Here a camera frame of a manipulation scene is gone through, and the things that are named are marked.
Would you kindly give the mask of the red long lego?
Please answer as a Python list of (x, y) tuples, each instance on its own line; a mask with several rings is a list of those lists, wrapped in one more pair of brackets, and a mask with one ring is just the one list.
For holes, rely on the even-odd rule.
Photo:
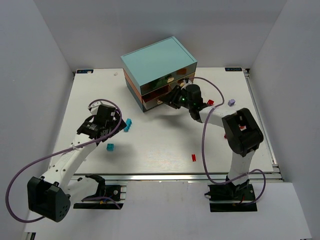
[(212, 106), (215, 102), (214, 102), (213, 100), (209, 99), (209, 100), (207, 101), (207, 103)]

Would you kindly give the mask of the teal square lego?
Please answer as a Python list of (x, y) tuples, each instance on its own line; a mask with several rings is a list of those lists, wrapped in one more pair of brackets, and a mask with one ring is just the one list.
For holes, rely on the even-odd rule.
[(113, 152), (114, 149), (115, 149), (115, 145), (114, 145), (113, 143), (108, 143), (108, 144), (106, 145), (106, 150), (107, 150), (108, 152)]

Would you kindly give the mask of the purple square lego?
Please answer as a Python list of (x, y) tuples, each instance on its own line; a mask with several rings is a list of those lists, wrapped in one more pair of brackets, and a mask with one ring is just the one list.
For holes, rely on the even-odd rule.
[(230, 99), (229, 101), (228, 101), (228, 106), (233, 106), (234, 104), (236, 103), (236, 100), (235, 99)]

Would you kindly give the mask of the small red lego piece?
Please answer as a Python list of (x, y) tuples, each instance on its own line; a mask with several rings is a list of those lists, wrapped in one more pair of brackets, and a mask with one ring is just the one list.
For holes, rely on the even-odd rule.
[(193, 162), (196, 162), (196, 161), (197, 161), (196, 155), (195, 155), (195, 154), (192, 154), (192, 155), (191, 155), (191, 159), (192, 159)]

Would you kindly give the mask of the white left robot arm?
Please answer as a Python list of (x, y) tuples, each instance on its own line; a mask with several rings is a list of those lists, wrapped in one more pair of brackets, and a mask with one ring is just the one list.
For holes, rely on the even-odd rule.
[(113, 137), (126, 127), (121, 113), (113, 106), (100, 104), (90, 109), (88, 117), (76, 131), (70, 150), (61, 154), (58, 161), (40, 177), (27, 183), (28, 207), (56, 223), (62, 221), (71, 206), (89, 198), (106, 198), (105, 179), (89, 173), (72, 183), (71, 178), (101, 142)]

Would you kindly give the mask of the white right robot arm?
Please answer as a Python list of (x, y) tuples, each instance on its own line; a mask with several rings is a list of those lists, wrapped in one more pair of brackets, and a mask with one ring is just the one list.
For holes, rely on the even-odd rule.
[(236, 188), (249, 183), (250, 165), (256, 150), (264, 141), (263, 133), (248, 108), (236, 112), (220, 109), (203, 101), (201, 89), (196, 84), (186, 87), (175, 86), (160, 98), (164, 104), (179, 109), (188, 109), (193, 120), (203, 123), (201, 139), (201, 155), (205, 174), (208, 169), (205, 159), (205, 135), (208, 124), (224, 129), (226, 139), (232, 150), (230, 170), (225, 182), (210, 181), (216, 185), (231, 185)]

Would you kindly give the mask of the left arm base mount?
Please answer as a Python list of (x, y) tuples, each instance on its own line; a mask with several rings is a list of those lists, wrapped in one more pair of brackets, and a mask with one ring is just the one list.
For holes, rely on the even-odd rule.
[(126, 199), (127, 187), (118, 183), (106, 183), (97, 174), (86, 174), (85, 180), (94, 181), (93, 194), (73, 205), (74, 209), (82, 210), (121, 210)]

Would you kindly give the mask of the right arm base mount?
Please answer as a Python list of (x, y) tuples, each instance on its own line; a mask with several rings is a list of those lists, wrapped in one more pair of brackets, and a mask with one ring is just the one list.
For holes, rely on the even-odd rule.
[(252, 184), (237, 191), (235, 194), (227, 185), (212, 184), (204, 196), (209, 200), (211, 213), (244, 213), (257, 212), (254, 202), (256, 195)]

